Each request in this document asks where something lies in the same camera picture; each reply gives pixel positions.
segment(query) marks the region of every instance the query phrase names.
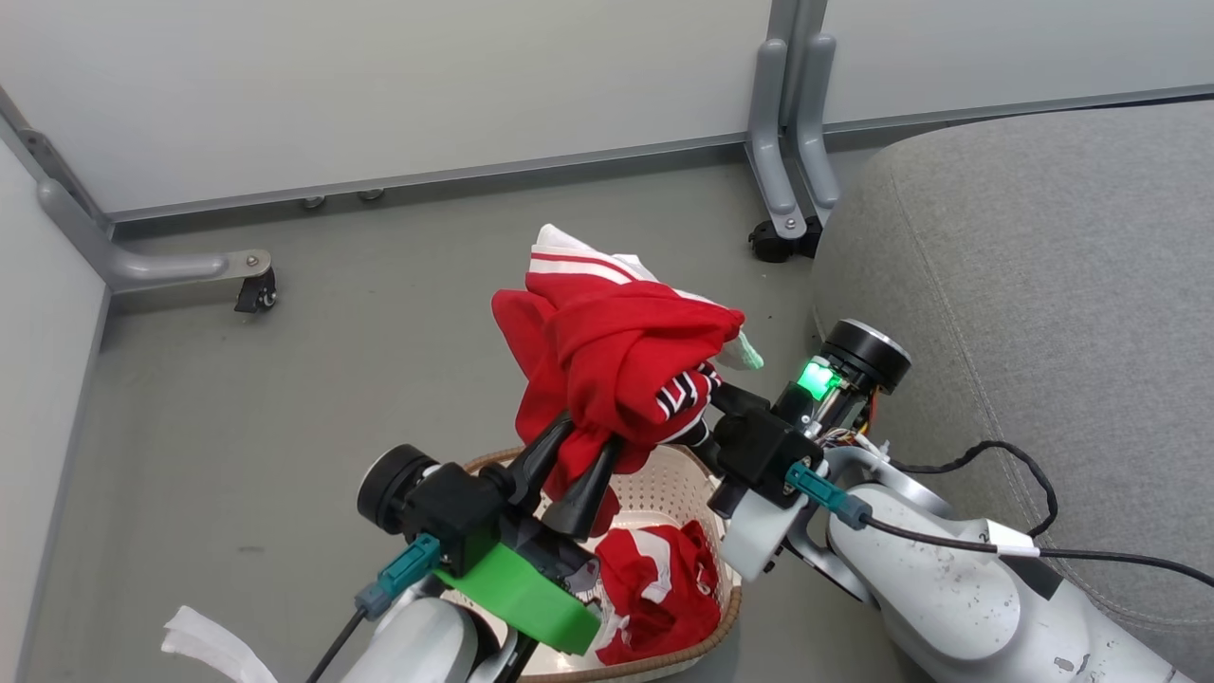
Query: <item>gray floor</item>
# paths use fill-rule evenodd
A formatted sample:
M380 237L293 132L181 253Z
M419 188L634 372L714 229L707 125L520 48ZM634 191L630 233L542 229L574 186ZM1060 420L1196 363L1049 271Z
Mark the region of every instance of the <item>gray floor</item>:
M354 512L367 466L405 442L456 462L517 443L523 379L489 296L522 284L544 222L743 308L767 368L731 382L773 397L800 369L811 261L749 255L764 211L744 164L554 180L289 220L246 211L138 240L267 247L279 303L256 317L225 301L109 319L28 681L222 681L159 653L182 604L244 638L283 683L304 679L353 592L399 551ZM266 220L242 224L250 216ZM787 557L745 587L731 637L677 677L778 678L926 681L878 614Z

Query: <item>red and white garment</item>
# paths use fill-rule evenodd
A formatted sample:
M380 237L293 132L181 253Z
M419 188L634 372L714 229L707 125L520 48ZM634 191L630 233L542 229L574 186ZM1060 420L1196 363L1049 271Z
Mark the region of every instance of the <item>red and white garment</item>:
M527 376L515 428L532 443L563 410L574 433L544 490L558 500L617 434L615 472L640 469L657 444L698 445L721 379L710 359L762 368L742 334L745 315L673 289L632 255L608 255L545 224L532 246L524 291L493 296L493 314ZM605 499L594 534L619 511Z
M716 563L698 522L613 529L595 554L609 604L590 648L605 665L676 653L716 630Z

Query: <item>teal connector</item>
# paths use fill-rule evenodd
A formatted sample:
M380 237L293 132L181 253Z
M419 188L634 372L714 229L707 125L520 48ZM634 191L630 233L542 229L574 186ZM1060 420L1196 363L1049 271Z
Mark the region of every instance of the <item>teal connector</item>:
M818 477L818 473L800 461L788 468L784 482L793 489L809 496L815 503L830 511L832 514L839 518L839 522L852 529L860 530L867 527L861 516L873 513L872 506Z
M367 619L379 619L392 607L392 601L433 571L442 557L437 539L429 534L418 534L413 543L388 563L374 582L354 596L354 607L365 610Z

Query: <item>black cable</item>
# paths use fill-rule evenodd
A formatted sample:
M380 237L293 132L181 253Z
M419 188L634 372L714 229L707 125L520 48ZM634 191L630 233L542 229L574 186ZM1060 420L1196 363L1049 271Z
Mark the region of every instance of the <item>black cable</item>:
M942 546L944 548L957 548L959 551L972 551L975 553L992 553L998 554L999 547L991 543L977 543L975 541L961 541L959 539L944 539L941 536L929 536L927 534L919 534L918 531L910 531L902 529L900 527L894 527L879 519L873 519L870 516L862 513L860 520L864 524L877 529L878 531L884 531L891 536L898 536L908 541L915 541L919 543L927 543L931 546ZM1141 564L1146 567L1155 567L1159 569L1167 569L1168 571L1175 571L1176 574L1184 574L1191 579L1196 579L1207 586L1214 587L1214 576L1210 576L1203 571L1198 571L1189 565L1180 564L1179 562L1164 560L1159 558L1152 558L1148 556L1134 556L1129 553L1112 553L1108 551L1065 551L1061 548L1039 548L1043 558L1060 558L1060 559L1074 559L1074 560L1102 560L1102 562L1119 562L1125 564Z
M317 681L320 679L320 675L324 673L324 670L329 668L329 662L333 661L333 658L337 656L337 651L341 650L341 647L346 644L346 641L348 641L354 633L354 628L358 628L358 625L362 624L364 619L367 619L367 608L358 608L354 610L354 616L350 617L350 622L346 624L346 627L341 630L341 633L337 633L337 639L329 645L329 650L324 653L323 658L320 658L320 662L312 670L312 675L307 677L306 683L317 683Z
M1040 485L1042 490L1045 491L1045 508L1049 514L1045 516L1045 519L1042 520L1040 524L1028 530L1029 536L1034 539L1040 536L1059 517L1059 497L1054 494L1054 485L1050 484L1050 479L1045 477L1045 471L1042 469L1042 466L1037 465L1037 461L1034 461L1025 451L1021 451L1019 446L1006 442L982 442L977 446L965 451L964 456L938 467L926 465L906 465L892 459L890 460L890 465L907 474L947 474L970 465L974 459L991 449L1003 449L1004 451L1011 454L1017 461L1028 466L1028 472L1033 476L1033 479L1037 480L1037 484Z

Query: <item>caster wheel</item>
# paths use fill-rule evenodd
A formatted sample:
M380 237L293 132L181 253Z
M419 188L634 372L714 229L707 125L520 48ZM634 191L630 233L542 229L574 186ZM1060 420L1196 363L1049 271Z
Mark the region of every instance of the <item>caster wheel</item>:
M277 301L278 283L274 279L274 268L270 268L256 277L244 278L240 294L236 297L236 309L242 313L268 311Z
M805 223L805 234L796 240L796 252L812 258L817 255L818 240L822 239L822 221L818 216L806 216Z
M750 250L760 261L768 263L782 263L793 255L796 243L784 239L776 233L776 226L770 220L765 220L750 230Z

